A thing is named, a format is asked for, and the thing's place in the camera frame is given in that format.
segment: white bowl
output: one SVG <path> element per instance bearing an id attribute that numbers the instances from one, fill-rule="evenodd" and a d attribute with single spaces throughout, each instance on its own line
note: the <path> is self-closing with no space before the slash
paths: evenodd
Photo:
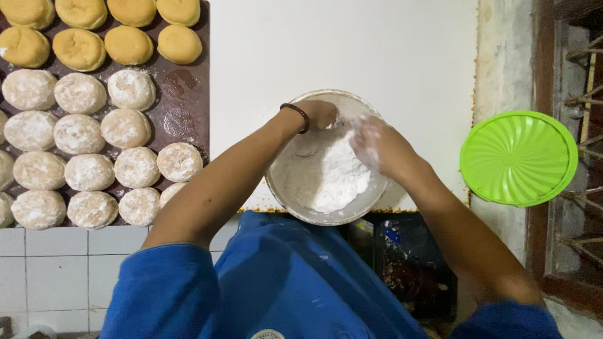
<path id="1" fill-rule="evenodd" d="M 360 115 L 375 115 L 380 117 L 380 114 L 368 102 L 357 95 L 343 90 L 314 90 L 293 99 L 291 104 L 295 104 L 302 100 L 323 100 L 334 103 L 339 109 L 339 114 L 346 118 L 353 118 Z M 275 180 L 276 178 L 280 178 L 279 168 L 279 158 L 277 158 L 266 172 L 266 183 L 274 198 L 287 210 L 287 212 L 296 218 L 320 226 L 343 225 L 361 218 L 368 213 L 373 205 L 381 198 L 381 196 L 383 196 L 383 193 L 389 184 L 389 180 L 373 171 L 366 191 L 358 194 L 358 196 L 346 207 L 326 214 L 300 206 L 289 197 L 287 191 L 284 190 L 282 186 L 282 180 Z"/>

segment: person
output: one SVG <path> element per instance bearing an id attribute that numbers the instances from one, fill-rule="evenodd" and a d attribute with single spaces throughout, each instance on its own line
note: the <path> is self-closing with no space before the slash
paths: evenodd
<path id="1" fill-rule="evenodd" d="M 306 119 L 324 130 L 337 115 L 324 101 L 297 107 L 306 117 L 281 109 L 159 212 L 142 250 L 121 265 L 101 338 L 427 338 L 334 227 L 245 212 L 212 265 L 212 238 Z M 452 270 L 488 292 L 452 338 L 561 338 L 522 265 L 400 133 L 364 119 L 352 147 L 406 189 Z"/>

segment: white countertop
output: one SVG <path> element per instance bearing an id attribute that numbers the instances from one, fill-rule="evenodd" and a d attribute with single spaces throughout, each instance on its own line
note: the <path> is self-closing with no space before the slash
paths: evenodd
<path id="1" fill-rule="evenodd" d="M 472 126 L 478 0 L 214 0 L 210 156 L 279 106 L 334 88 L 371 103 L 468 203 L 459 152 Z M 244 209 L 275 211 L 265 181 Z M 393 185 L 374 211 L 416 211 Z"/>

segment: blue shirt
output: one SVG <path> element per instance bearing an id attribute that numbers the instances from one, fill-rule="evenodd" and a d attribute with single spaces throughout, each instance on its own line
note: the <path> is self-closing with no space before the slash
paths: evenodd
<path id="1" fill-rule="evenodd" d="M 214 267 L 201 247 L 171 244 L 121 265 L 101 338 L 427 338 L 343 240 L 320 227 L 246 212 Z M 452 338 L 561 338 L 546 309 L 481 306 Z"/>

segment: blue sleeve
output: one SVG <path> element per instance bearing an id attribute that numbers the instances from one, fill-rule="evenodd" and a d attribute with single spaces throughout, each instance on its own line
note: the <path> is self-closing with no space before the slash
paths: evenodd
<path id="1" fill-rule="evenodd" d="M 211 255 L 171 244 L 121 264 L 101 338 L 197 338 L 211 333 L 220 290 Z"/>
<path id="2" fill-rule="evenodd" d="M 486 303 L 455 328 L 451 339 L 563 339 L 553 316 L 542 306 L 512 301 Z"/>

